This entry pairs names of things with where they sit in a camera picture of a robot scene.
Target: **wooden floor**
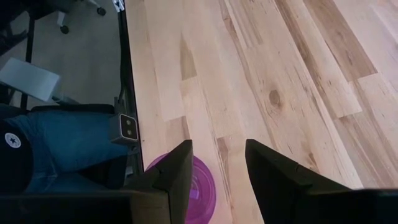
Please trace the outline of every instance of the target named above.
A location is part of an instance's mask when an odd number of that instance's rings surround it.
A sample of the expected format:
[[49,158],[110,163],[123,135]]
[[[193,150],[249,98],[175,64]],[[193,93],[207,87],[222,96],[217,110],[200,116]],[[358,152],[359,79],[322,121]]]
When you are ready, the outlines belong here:
[[351,188],[398,187],[397,0],[128,0],[144,164],[184,139],[211,223],[262,223],[247,138]]

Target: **purple plastic lid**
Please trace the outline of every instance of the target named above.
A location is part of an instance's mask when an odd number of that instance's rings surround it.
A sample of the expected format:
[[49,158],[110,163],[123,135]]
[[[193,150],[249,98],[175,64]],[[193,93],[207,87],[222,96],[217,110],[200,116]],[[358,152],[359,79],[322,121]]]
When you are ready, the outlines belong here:
[[[166,154],[159,156],[148,168],[158,163]],[[207,224],[216,208],[216,185],[213,176],[196,156],[193,157],[192,185],[189,195],[186,224]]]

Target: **chair caster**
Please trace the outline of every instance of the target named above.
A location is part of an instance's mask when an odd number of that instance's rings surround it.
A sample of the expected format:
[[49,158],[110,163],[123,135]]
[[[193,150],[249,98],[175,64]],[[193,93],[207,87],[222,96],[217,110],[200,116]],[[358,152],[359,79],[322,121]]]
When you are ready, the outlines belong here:
[[99,7],[99,8],[97,8],[97,13],[100,16],[105,16],[106,10],[103,7]]
[[61,26],[60,29],[63,34],[69,33],[69,28],[67,26]]

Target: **wood knot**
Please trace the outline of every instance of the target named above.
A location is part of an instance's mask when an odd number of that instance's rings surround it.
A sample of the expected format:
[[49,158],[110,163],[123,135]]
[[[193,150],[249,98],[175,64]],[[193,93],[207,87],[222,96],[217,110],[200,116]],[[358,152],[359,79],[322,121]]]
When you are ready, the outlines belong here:
[[280,96],[277,90],[272,90],[269,93],[269,101],[274,106],[280,106]]

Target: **blue jeans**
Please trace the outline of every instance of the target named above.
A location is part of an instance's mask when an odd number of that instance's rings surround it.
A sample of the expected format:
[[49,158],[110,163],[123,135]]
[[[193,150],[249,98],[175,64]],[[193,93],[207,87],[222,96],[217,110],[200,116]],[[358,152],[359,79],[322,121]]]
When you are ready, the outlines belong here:
[[0,105],[0,119],[19,128],[33,150],[33,176],[26,193],[106,190],[77,173],[127,155],[128,148],[108,140],[110,114],[44,111],[18,115]]

